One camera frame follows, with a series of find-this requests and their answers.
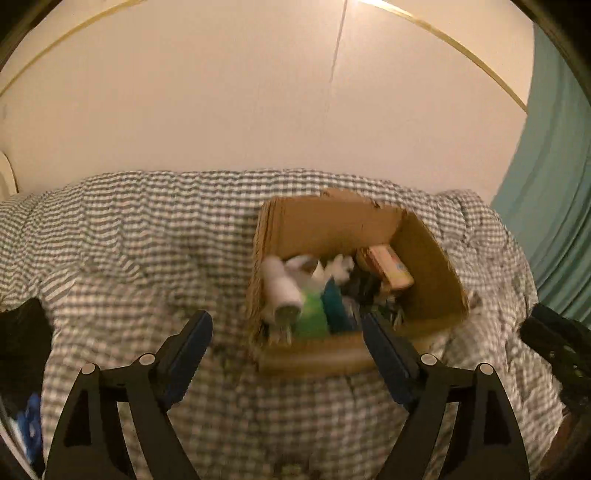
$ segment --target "bed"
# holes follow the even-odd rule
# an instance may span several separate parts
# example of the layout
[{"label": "bed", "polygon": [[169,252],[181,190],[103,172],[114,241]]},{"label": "bed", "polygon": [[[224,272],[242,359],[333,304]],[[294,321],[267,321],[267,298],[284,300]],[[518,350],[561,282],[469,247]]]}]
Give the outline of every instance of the bed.
[{"label": "bed", "polygon": [[[375,476],[405,420],[376,371],[261,381],[246,350],[245,292],[260,206],[329,187],[413,210],[430,228],[470,302],[469,318],[431,353],[454,367],[486,361],[496,368],[536,475],[563,405],[549,365],[519,339],[537,296],[527,260],[498,215],[470,191],[430,195],[311,170],[106,174],[0,203],[0,306],[38,297],[54,327],[41,405],[45,456],[85,362],[129,364],[205,309],[215,320],[212,345],[169,413],[202,478]],[[129,410],[120,414],[137,477],[149,478]],[[448,409],[425,478],[441,468],[453,416]],[[286,463],[296,467],[280,476]]]}]

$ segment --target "cardboard flap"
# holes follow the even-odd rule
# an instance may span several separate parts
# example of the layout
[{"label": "cardboard flap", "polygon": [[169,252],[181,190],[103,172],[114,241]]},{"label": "cardboard flap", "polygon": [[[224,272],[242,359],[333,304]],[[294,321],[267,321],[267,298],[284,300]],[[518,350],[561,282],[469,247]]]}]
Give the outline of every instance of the cardboard flap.
[{"label": "cardboard flap", "polygon": [[[252,277],[246,291],[246,315],[248,318],[256,317],[262,308],[261,281],[258,272],[261,269],[261,262],[264,258],[265,239],[269,236],[269,217],[271,213],[271,202],[265,202],[259,212],[256,223],[255,237],[252,245]],[[256,335],[256,328],[251,332]]]},{"label": "cardboard flap", "polygon": [[402,219],[395,207],[332,197],[275,199],[264,254],[287,259],[310,253],[320,258],[352,254],[360,247],[389,243]]},{"label": "cardboard flap", "polygon": [[336,200],[345,200],[347,202],[373,203],[375,206],[379,207],[379,204],[377,202],[374,202],[372,199],[364,197],[359,193],[352,192],[351,190],[324,189],[322,190],[320,197],[328,197]]},{"label": "cardboard flap", "polygon": [[[410,322],[397,334],[408,338],[418,353],[426,353],[433,340],[456,323],[456,319],[449,318]],[[293,345],[272,345],[266,348],[258,362],[260,373],[283,378],[352,375],[374,367],[374,360],[360,333],[301,340]]]},{"label": "cardboard flap", "polygon": [[463,320],[468,307],[462,284],[447,255],[414,213],[405,213],[392,247],[415,278],[415,284],[400,298],[405,317]]}]

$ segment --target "black cloth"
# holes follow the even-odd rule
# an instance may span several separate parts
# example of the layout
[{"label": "black cloth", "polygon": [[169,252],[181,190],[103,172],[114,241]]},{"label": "black cloth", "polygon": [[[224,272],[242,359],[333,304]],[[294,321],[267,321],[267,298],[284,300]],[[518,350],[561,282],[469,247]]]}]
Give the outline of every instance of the black cloth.
[{"label": "black cloth", "polygon": [[591,407],[591,330],[540,303],[520,328],[521,339],[552,366],[562,383],[560,399],[583,414]]},{"label": "black cloth", "polygon": [[0,313],[0,396],[12,418],[27,408],[32,393],[41,397],[52,334],[38,299]]}]

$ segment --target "cardboard box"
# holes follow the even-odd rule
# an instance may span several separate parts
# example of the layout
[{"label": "cardboard box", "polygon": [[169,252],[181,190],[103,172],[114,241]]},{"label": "cardboard box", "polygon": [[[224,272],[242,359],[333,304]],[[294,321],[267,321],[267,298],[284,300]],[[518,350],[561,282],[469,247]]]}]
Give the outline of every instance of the cardboard box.
[{"label": "cardboard box", "polygon": [[342,190],[327,190],[320,197],[275,198],[265,202],[259,215],[246,299],[249,348],[260,374],[327,377],[375,367],[361,332],[267,345],[262,335],[261,262],[267,255],[287,260],[300,254],[328,260],[379,244],[390,244],[414,277],[414,285],[400,296],[405,323],[396,332],[409,338],[419,353],[429,348],[434,336],[466,317],[462,285],[446,254],[414,213]]}]

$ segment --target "teal curtain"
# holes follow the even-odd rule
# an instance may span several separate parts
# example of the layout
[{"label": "teal curtain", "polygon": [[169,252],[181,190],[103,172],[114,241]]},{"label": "teal curtain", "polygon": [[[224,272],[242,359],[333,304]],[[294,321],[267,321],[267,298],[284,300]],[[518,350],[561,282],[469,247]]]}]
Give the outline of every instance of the teal curtain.
[{"label": "teal curtain", "polygon": [[540,302],[591,327],[591,105],[534,28],[528,117],[492,206],[523,247]]}]

